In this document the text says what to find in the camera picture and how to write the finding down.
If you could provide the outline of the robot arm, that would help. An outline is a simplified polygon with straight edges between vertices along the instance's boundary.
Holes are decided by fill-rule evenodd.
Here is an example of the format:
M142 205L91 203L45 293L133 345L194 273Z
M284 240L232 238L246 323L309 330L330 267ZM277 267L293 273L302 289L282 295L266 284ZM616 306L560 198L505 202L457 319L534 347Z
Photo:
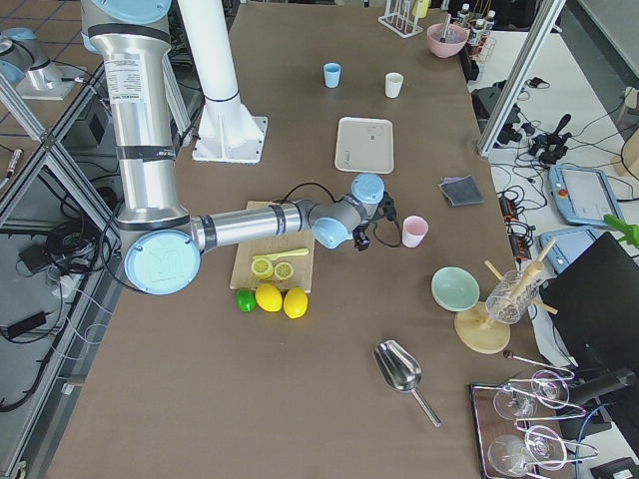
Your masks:
M1 32L1 73L27 100L62 101L74 85L74 77L67 77L35 33L24 27Z
M196 277L205 252L220 246L310 231L327 248L359 240L381 208L378 175L362 173L327 205L300 200L194 216L176 183L164 69L171 48L167 1L85 1L85 45L103 58L124 205L116 224L127 279L147 294L170 294ZM182 1L179 9L204 96L195 157L255 164L268 127L242 103L224 9Z

